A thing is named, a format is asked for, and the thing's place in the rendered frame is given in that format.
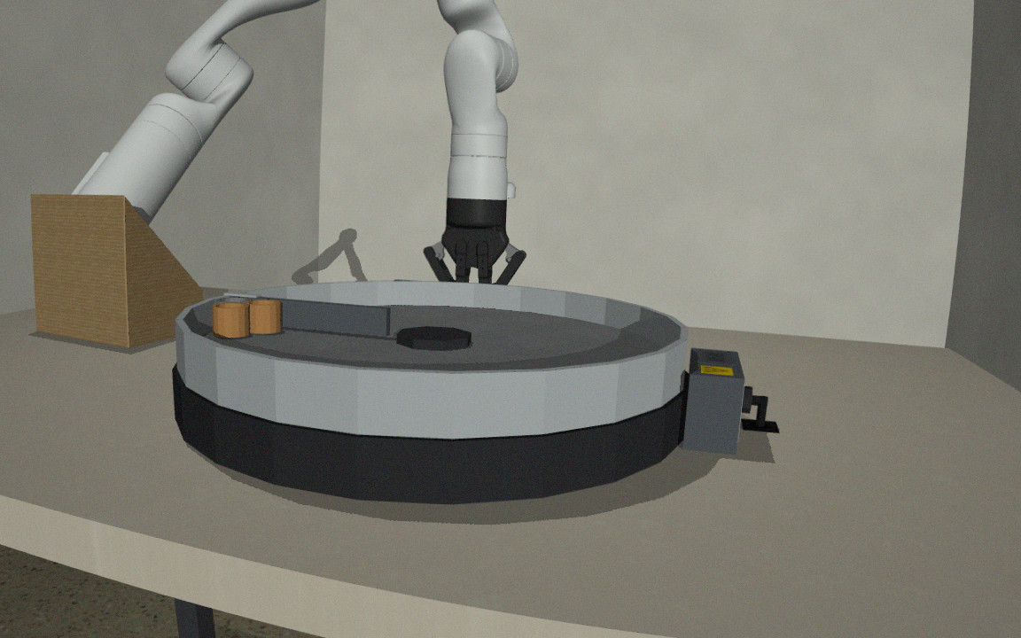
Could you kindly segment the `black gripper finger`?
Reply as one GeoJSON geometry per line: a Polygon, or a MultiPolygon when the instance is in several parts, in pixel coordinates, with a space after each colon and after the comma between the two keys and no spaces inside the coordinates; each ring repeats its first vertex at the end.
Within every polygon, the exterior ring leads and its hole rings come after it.
{"type": "Polygon", "coordinates": [[[497,283],[493,283],[493,267],[487,267],[487,242],[482,241],[478,243],[479,284],[508,285],[508,282],[513,278],[516,269],[521,267],[522,262],[526,259],[526,251],[520,251],[510,244],[507,245],[505,251],[507,253],[505,260],[508,265],[498,278],[497,283]]]}
{"type": "Polygon", "coordinates": [[[445,262],[443,262],[443,257],[445,257],[443,249],[445,247],[443,247],[441,241],[423,249],[423,254],[428,259],[429,265],[434,274],[436,274],[439,282],[469,283],[471,268],[466,269],[467,242],[459,241],[456,244],[456,280],[451,277],[449,269],[445,265],[445,262]]]}

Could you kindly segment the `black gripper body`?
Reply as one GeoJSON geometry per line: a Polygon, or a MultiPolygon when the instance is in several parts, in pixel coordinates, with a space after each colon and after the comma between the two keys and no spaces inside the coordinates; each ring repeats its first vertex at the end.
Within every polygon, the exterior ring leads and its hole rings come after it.
{"type": "Polygon", "coordinates": [[[451,260],[456,263],[456,244],[466,241],[466,269],[478,269],[478,243],[485,241],[487,267],[493,267],[510,242],[506,210],[507,199],[447,198],[446,229],[441,242],[451,260]]]}

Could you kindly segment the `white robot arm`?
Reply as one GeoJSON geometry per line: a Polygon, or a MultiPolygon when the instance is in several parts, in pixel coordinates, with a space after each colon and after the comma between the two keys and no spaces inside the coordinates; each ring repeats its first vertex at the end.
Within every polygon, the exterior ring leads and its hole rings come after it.
{"type": "MultiPolygon", "coordinates": [[[[165,75],[184,96],[161,93],[103,151],[76,195],[124,195],[149,225],[204,143],[252,83],[253,68],[222,40],[235,27],[320,0],[228,0],[191,34],[165,75]],[[199,102],[201,101],[201,102],[199,102]]],[[[437,0],[455,29],[443,60],[451,114],[447,198],[516,197],[508,183],[508,125],[497,93],[514,83],[518,54],[494,0],[437,0]],[[483,32],[482,32],[483,31],[483,32]]]]}

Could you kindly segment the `bronze bushing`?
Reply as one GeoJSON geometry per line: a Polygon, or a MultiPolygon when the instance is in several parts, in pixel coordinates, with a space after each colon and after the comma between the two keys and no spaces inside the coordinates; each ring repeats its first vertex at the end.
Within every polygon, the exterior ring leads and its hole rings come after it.
{"type": "Polygon", "coordinates": [[[258,300],[247,301],[245,304],[250,306],[250,332],[270,334],[281,331],[281,301],[258,300]]]}
{"type": "Polygon", "coordinates": [[[250,306],[245,303],[218,303],[212,306],[215,338],[244,338],[250,335],[250,306]]]}

